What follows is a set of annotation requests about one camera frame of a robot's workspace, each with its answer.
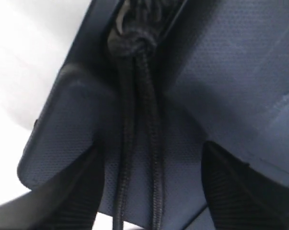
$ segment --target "black cord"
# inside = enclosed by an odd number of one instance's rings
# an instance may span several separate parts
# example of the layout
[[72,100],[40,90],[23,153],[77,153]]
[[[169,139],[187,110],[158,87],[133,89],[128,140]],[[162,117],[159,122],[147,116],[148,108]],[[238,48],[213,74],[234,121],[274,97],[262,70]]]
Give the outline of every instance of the black cord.
[[123,216],[130,182],[135,138],[135,82],[143,105],[150,140],[153,178],[152,230],[162,224],[164,184],[161,123],[149,57],[157,46],[156,30],[164,22],[163,11],[174,0],[132,0],[123,24],[123,33],[108,42],[120,77],[123,113],[123,151],[114,203],[113,230],[123,230]]

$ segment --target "white wall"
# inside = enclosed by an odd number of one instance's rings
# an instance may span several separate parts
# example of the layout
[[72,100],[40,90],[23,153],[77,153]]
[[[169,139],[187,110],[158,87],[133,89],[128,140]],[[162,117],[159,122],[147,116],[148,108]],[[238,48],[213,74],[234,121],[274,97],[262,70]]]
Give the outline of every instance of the white wall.
[[[16,167],[89,2],[0,0],[0,204],[28,191]],[[99,214],[94,230],[111,222]]]

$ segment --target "backpack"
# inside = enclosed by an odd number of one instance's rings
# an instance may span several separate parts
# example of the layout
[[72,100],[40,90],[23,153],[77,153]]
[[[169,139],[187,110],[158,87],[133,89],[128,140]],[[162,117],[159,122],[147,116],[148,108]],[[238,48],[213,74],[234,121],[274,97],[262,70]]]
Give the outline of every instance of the backpack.
[[0,230],[289,230],[289,0],[92,0]]

